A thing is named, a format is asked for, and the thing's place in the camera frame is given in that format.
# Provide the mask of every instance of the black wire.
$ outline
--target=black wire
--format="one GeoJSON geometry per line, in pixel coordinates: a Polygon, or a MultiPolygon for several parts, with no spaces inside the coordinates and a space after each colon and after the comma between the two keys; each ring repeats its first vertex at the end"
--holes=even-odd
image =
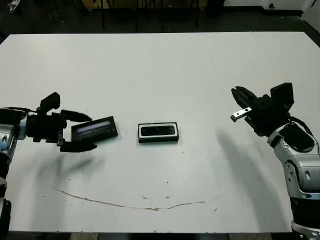
{"type": "Polygon", "coordinates": [[[294,116],[290,116],[289,119],[290,119],[290,121],[294,121],[294,122],[300,124],[308,134],[310,134],[312,137],[314,136],[312,134],[310,128],[303,121],[301,121],[299,118],[296,118],[294,116]]]}
{"type": "Polygon", "coordinates": [[[32,112],[32,113],[37,113],[34,110],[31,110],[29,108],[24,108],[24,107],[15,107],[15,106],[10,106],[10,107],[5,107],[5,109],[12,109],[12,110],[21,110],[24,111],[26,113],[32,112]]]}

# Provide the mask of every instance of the white object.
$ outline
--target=white object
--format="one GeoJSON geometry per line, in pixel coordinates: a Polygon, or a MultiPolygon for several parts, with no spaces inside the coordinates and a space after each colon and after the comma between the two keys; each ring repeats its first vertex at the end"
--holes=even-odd
{"type": "Polygon", "coordinates": [[[225,0],[226,7],[261,6],[265,10],[306,10],[313,0],[225,0]]]}
{"type": "Polygon", "coordinates": [[[114,116],[119,133],[79,154],[18,142],[10,230],[290,232],[281,163],[266,137],[232,122],[240,107],[231,88],[262,96],[292,82],[290,112],[319,140],[319,66],[320,49],[302,32],[9,36],[2,106],[35,109],[56,91],[60,109],[114,116]],[[139,123],[170,121],[178,143],[138,144],[139,123]]]}

